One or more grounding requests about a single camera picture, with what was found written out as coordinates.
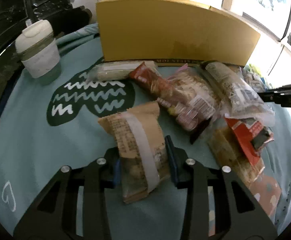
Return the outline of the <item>red black snack packet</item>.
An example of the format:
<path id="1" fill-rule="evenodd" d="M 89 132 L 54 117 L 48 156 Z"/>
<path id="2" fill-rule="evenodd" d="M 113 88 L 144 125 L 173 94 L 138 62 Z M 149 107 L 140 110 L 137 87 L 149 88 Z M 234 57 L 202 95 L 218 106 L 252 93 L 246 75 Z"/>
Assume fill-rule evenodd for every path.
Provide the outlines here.
<path id="1" fill-rule="evenodd" d="M 261 158 L 261 150 L 266 144 L 274 141 L 274 133 L 254 118 L 225 118 L 225 121 L 234 133 L 249 163 L 252 166 L 256 165 Z"/>

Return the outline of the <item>white lidded cup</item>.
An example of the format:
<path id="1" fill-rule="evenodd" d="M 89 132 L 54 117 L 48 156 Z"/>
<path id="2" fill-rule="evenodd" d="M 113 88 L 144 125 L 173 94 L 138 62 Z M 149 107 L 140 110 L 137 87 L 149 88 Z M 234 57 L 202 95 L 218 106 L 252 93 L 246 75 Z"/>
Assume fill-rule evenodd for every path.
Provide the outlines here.
<path id="1" fill-rule="evenodd" d="M 23 29 L 15 40 L 15 48 L 34 79 L 46 75 L 60 61 L 53 28 L 48 20 L 39 20 Z"/>

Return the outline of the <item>brown paper snack pack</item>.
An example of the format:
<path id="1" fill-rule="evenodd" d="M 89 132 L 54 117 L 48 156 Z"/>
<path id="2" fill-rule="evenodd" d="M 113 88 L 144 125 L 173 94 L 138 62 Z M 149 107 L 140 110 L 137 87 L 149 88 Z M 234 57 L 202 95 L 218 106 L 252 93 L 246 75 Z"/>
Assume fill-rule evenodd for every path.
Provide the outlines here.
<path id="1" fill-rule="evenodd" d="M 147 197 L 170 177 L 159 116 L 160 107 L 152 101 L 98 120 L 98 124 L 116 141 L 126 204 Z"/>

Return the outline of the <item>pink clear cracker packet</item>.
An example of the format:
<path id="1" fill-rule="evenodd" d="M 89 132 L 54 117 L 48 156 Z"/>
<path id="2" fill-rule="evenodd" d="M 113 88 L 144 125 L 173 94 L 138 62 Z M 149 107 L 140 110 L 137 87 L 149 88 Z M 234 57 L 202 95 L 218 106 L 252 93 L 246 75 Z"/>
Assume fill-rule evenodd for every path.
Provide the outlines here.
<path id="1" fill-rule="evenodd" d="M 188 132 L 209 121 L 217 113 L 220 99 L 209 83 L 187 64 L 166 78 L 172 86 L 170 93 L 164 92 L 157 102 L 176 118 Z"/>

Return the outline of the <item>yellow cardboard box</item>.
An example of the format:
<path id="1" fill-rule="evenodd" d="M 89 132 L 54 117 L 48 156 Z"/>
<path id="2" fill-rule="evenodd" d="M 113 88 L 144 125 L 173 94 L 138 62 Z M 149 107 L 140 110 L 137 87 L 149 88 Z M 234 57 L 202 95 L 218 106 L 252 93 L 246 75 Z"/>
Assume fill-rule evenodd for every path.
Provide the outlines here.
<path id="1" fill-rule="evenodd" d="M 260 34 L 189 0 L 102 0 L 96 5 L 106 61 L 216 60 L 243 66 Z"/>

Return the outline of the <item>red biscuit packet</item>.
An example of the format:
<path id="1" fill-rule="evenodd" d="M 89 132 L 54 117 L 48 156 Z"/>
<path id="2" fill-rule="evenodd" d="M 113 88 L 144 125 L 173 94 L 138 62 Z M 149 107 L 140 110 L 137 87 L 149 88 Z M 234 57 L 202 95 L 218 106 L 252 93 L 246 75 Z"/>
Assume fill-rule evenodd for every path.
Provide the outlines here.
<path id="1" fill-rule="evenodd" d="M 187 105 L 187 98 L 145 62 L 133 70 L 129 77 L 153 95 L 165 108 Z"/>

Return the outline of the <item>clear printed snack bag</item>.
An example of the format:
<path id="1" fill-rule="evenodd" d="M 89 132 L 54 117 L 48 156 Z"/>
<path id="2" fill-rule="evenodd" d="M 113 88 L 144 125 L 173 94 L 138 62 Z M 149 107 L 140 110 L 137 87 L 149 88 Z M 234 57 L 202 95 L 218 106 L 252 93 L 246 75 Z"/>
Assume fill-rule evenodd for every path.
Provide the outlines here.
<path id="1" fill-rule="evenodd" d="M 264 126 L 274 126 L 275 113 L 238 74 L 218 61 L 200 64 L 202 75 L 220 97 L 222 113 L 229 119 L 254 118 Z"/>

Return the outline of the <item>teal patterned cloth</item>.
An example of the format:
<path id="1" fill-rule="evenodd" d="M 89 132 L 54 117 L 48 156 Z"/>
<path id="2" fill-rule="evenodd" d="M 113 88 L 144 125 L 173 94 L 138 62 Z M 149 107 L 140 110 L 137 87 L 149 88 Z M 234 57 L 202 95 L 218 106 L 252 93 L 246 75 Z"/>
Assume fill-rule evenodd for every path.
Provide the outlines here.
<path id="1" fill-rule="evenodd" d="M 33 79 L 23 70 L 8 92 L 7 103 L 3 103 L 0 223 L 8 236 L 61 166 L 84 167 L 116 146 L 98 124 L 100 116 L 151 100 L 129 80 L 85 84 L 86 73 L 103 56 L 97 34 L 95 23 L 59 38 L 56 44 L 62 56 L 57 67 L 61 67 L 61 74 L 50 81 L 44 76 Z M 291 222 L 291 112 L 269 105 L 275 111 L 275 139 L 262 152 L 263 178 L 275 178 L 281 189 L 276 213 L 271 216 L 280 234 Z M 165 110 L 160 111 L 158 121 L 175 146 L 203 165 L 218 168 L 204 141 L 208 135 L 191 145 L 188 135 Z M 120 188 L 106 190 L 112 239 L 180 239 L 186 190 L 177 190 L 167 179 L 139 202 L 124 204 L 120 195 Z"/>

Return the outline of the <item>beige wrapped snack bar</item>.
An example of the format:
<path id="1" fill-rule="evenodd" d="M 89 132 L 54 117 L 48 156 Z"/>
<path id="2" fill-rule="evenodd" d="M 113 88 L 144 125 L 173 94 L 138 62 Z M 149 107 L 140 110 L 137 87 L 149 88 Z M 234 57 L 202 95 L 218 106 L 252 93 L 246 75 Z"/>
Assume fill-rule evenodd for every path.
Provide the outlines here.
<path id="1" fill-rule="evenodd" d="M 100 63 L 94 66 L 86 75 L 86 81 L 114 81 L 123 80 L 129 74 L 145 63 L 147 67 L 157 70 L 158 65 L 154 61 L 114 61 Z"/>

